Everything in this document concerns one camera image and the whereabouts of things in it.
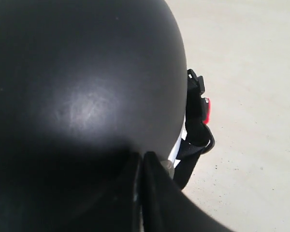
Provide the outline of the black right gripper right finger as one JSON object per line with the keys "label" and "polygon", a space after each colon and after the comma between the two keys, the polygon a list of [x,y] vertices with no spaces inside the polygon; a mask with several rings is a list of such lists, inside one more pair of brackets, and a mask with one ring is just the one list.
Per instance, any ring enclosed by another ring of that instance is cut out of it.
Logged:
{"label": "black right gripper right finger", "polygon": [[229,232],[180,190],[156,154],[143,159],[142,211],[145,232]]}

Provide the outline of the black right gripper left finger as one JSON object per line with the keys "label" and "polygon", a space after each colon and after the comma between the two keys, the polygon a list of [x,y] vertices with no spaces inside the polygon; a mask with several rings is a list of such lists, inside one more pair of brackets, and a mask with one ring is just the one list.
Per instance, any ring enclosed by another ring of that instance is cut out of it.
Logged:
{"label": "black right gripper left finger", "polygon": [[43,232],[139,230],[141,157],[128,147],[39,159]]}

